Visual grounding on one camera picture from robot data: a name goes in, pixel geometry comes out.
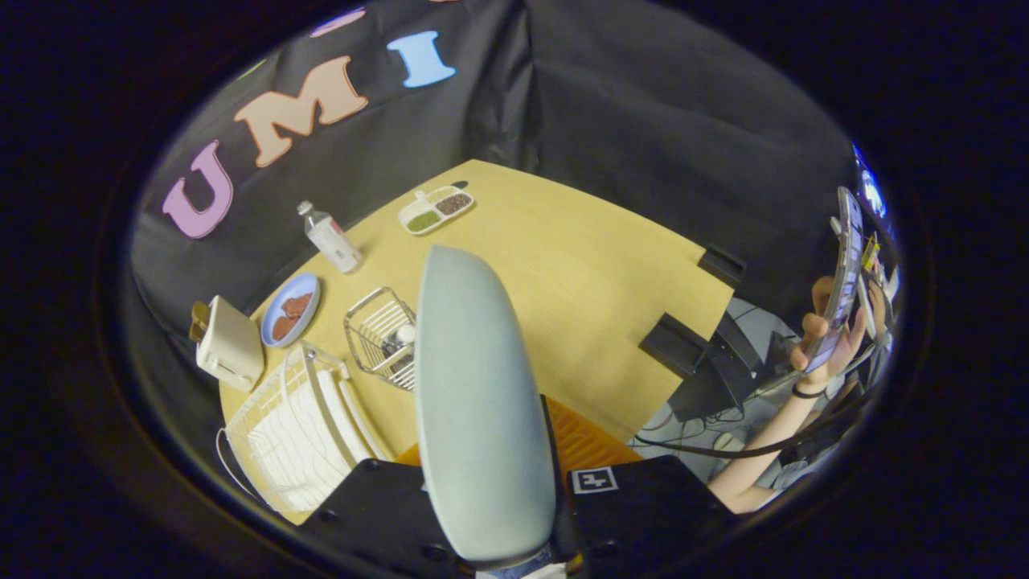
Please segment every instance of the peach letter m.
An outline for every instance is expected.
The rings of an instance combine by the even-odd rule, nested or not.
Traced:
[[[236,113],[245,120],[257,144],[257,166],[268,167],[293,144],[279,136],[276,125],[309,136],[315,124],[315,105],[321,107],[322,124],[331,124],[364,108],[368,99],[358,96],[347,76],[350,57],[340,57],[311,69],[296,98],[270,91],[247,103]]]

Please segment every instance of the blue letter i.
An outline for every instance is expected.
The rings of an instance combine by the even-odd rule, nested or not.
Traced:
[[[409,88],[425,86],[450,78],[457,69],[447,66],[439,60],[434,40],[439,34],[434,30],[419,32],[411,36],[397,38],[386,45],[390,50],[400,52],[403,64],[407,67],[407,79],[403,85]]]

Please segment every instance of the wooden table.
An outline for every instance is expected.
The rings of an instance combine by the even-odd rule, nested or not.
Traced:
[[[468,182],[475,205],[436,230],[413,236],[400,225],[397,212],[415,198],[407,191],[347,231],[365,258],[356,272],[339,273],[319,253],[293,274],[314,273],[322,286],[321,305],[301,338],[348,363],[348,388],[387,459],[403,453],[418,439],[414,396],[356,367],[343,319],[382,285],[417,309],[429,246],[459,247],[486,259],[504,283],[540,393],[629,440],[681,382],[640,351],[640,341],[664,313],[709,339],[732,289],[698,266],[703,247],[541,177],[468,160],[417,189],[457,181]],[[253,320],[261,321],[274,296]],[[265,349],[265,372],[283,354]],[[227,422],[247,395],[225,385],[220,392]]]

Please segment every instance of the metal basket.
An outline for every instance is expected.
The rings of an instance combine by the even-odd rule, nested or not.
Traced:
[[[415,343],[401,329],[414,329],[415,314],[389,287],[380,287],[347,312],[344,328],[357,367],[398,389],[415,390]]]

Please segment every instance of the hand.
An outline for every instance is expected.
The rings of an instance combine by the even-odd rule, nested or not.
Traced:
[[[873,281],[868,281],[868,302],[872,320],[876,323],[876,336],[882,336],[886,333],[886,297],[883,288]]]
[[[803,372],[808,367],[808,357],[804,355],[808,347],[816,338],[824,336],[829,330],[829,323],[822,316],[825,314],[826,306],[828,306],[829,295],[831,293],[832,278],[828,276],[822,277],[811,287],[811,298],[814,302],[815,314],[809,314],[804,317],[804,339],[789,353],[789,361],[793,365],[793,368],[799,371]],[[840,340],[837,342],[836,350],[832,351],[832,355],[829,356],[828,361],[797,382],[797,388],[801,392],[807,391],[813,394],[823,390],[825,385],[828,384],[829,378],[847,368],[850,361],[854,360],[857,349],[861,347],[865,319],[866,313],[862,307],[857,311],[857,315],[854,317],[853,328],[850,328],[849,324],[844,323],[843,329],[840,331]]]

